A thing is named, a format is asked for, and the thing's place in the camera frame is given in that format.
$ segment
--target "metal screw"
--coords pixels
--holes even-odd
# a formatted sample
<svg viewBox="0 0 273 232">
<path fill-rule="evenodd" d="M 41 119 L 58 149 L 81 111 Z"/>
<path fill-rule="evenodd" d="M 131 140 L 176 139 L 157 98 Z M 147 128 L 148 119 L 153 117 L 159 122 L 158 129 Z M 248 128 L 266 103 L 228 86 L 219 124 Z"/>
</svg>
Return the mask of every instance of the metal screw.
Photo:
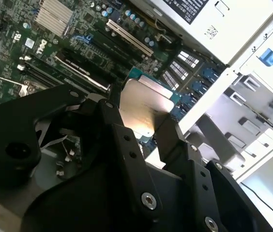
<svg viewBox="0 0 273 232">
<path fill-rule="evenodd" d="M 205 224 L 207 225 L 211 232 L 218 232 L 218 226 L 212 218 L 206 217 Z"/>
<path fill-rule="evenodd" d="M 150 193 L 144 192 L 142 194 L 141 199 L 142 199 L 143 205 L 145 205 L 150 210 L 154 210 L 157 207 L 157 201 L 154 198 L 154 196 L 151 195 Z"/>
<path fill-rule="evenodd" d="M 111 103 L 106 103 L 106 105 L 109 107 L 109 108 L 113 108 L 113 105 Z"/>
<path fill-rule="evenodd" d="M 190 147 L 191 147 L 194 151 L 198 151 L 198 148 L 196 148 L 194 145 L 190 145 Z"/>
<path fill-rule="evenodd" d="M 76 93 L 76 92 L 74 92 L 74 91 L 71 91 L 70 94 L 71 94 L 73 97 L 78 98 L 78 93 Z"/>
<path fill-rule="evenodd" d="M 222 167 L 219 163 L 215 163 L 215 165 L 216 165 L 216 167 L 217 167 L 218 169 L 220 169 L 220 170 L 223 169 L 223 167 Z"/>
</svg>

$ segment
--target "silver heatsink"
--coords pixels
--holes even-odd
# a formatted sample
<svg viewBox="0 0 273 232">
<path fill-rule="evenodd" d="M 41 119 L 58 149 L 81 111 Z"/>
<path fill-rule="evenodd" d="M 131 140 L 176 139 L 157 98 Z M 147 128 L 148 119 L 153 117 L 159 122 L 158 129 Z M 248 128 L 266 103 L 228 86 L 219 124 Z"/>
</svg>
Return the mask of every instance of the silver heatsink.
<svg viewBox="0 0 273 232">
<path fill-rule="evenodd" d="M 35 21 L 54 34 L 61 36 L 69 23 L 73 11 L 58 0 L 42 0 L 40 5 L 41 9 Z"/>
</svg>

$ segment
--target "green circuit board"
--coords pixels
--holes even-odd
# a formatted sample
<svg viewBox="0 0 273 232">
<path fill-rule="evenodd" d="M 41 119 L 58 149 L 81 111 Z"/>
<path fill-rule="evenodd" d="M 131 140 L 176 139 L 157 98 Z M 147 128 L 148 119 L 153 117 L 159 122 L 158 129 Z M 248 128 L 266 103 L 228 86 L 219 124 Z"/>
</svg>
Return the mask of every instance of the green circuit board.
<svg viewBox="0 0 273 232">
<path fill-rule="evenodd" d="M 61 2 L 71 11 L 62 34 L 38 22 L 43 6 L 50 2 L 55 5 Z M 106 15 L 109 8 L 112 13 Z M 110 18 L 151 49 L 153 55 L 144 55 L 120 34 L 109 30 L 106 23 Z M 61 22 L 60 19 L 44 19 L 51 28 Z M 147 22 L 130 5 L 118 0 L 0 0 L 0 103 L 17 98 L 21 85 L 29 86 L 28 94 L 48 85 L 66 83 L 87 93 L 102 92 L 82 75 L 58 62 L 56 56 L 62 51 L 86 61 L 91 73 L 107 76 L 112 83 L 122 83 L 133 66 L 158 77 L 176 51 L 163 49 L 159 37 L 165 30 Z M 149 45 L 146 38 L 154 44 Z"/>
</svg>

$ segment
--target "barcode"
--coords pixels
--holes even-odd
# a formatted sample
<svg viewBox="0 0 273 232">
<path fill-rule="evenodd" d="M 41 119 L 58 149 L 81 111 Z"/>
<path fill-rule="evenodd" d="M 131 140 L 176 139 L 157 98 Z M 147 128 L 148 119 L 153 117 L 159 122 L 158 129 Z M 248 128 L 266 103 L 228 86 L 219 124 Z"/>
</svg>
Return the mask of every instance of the barcode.
<svg viewBox="0 0 273 232">
<path fill-rule="evenodd" d="M 215 29 L 215 27 L 210 26 L 204 34 L 211 40 L 217 33 L 218 31 Z"/>
<path fill-rule="evenodd" d="M 34 41 L 32 39 L 30 39 L 30 38 L 27 38 L 25 46 L 32 49 L 33 45 L 34 45 Z"/>
</svg>

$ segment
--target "dell logo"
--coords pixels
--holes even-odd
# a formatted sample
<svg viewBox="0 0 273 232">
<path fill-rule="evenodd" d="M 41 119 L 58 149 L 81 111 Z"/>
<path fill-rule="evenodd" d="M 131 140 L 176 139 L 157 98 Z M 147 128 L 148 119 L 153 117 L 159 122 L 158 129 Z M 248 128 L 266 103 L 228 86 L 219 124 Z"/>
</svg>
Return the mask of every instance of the dell logo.
<svg viewBox="0 0 273 232">
<path fill-rule="evenodd" d="M 36 54 L 42 54 L 44 52 L 46 44 L 47 44 L 47 41 L 46 40 L 42 40 L 41 44 L 39 45 L 38 50 L 36 51 Z"/>
</svg>

